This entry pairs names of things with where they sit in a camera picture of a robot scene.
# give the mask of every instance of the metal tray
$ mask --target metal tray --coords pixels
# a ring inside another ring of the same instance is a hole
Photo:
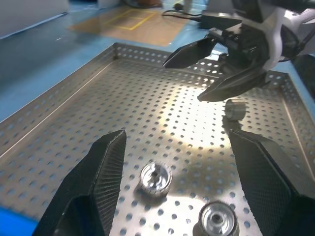
[[[221,200],[235,209],[241,236],[261,235],[244,197],[222,126],[224,102],[196,97],[222,74],[208,59],[165,70],[169,53],[114,44],[0,123],[0,204],[40,219],[65,175],[97,138],[127,132],[124,175],[111,235],[191,236],[200,209]],[[315,127],[287,74],[239,98],[242,129],[275,140],[314,179]],[[137,191],[150,160],[172,169],[164,201]]]

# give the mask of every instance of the metal bushing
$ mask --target metal bushing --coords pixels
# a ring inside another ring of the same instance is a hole
[[[202,236],[238,236],[240,232],[235,212],[220,201],[201,209],[198,224]]]
[[[152,162],[143,167],[140,187],[148,195],[159,198],[166,196],[172,182],[171,169],[162,162]]]
[[[241,99],[229,99],[225,104],[225,115],[230,120],[242,120],[246,114],[246,105]]]

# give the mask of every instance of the blue surface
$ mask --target blue surface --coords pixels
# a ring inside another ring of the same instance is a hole
[[[165,9],[170,9],[172,4],[173,1],[168,0],[164,4]],[[193,8],[196,11],[202,10],[203,0],[196,1]],[[206,30],[197,28],[196,22],[189,22],[168,47],[157,47],[67,29],[107,10],[98,10],[95,2],[74,1],[69,14],[0,40],[0,121],[115,42],[172,52],[180,46],[203,38],[206,34]],[[314,103],[292,64],[282,63],[275,69],[291,75],[315,117]],[[36,222],[0,208],[0,236],[28,236],[32,234],[35,226]]]

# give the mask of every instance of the wall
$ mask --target wall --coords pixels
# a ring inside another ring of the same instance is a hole
[[[0,0],[0,38],[68,11],[68,0]]]

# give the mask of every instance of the floor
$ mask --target floor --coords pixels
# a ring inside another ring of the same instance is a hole
[[[175,1],[168,0],[164,2],[164,8],[170,9],[174,3]],[[203,4],[203,0],[195,1],[194,12],[202,10]],[[68,14],[0,40],[0,121],[115,42],[172,52],[182,45],[203,38],[206,34],[205,30],[198,29],[196,22],[188,22],[169,45],[154,46],[150,43],[69,29],[75,24],[111,10],[98,10],[97,5],[91,1],[72,1]],[[224,48],[216,47],[216,50],[223,51]],[[290,73],[304,102],[313,104],[290,62],[277,65],[275,70]],[[315,117],[315,110],[310,109],[310,112]],[[36,222],[0,208],[1,236],[22,235],[21,232],[23,235],[31,235],[35,226]]]

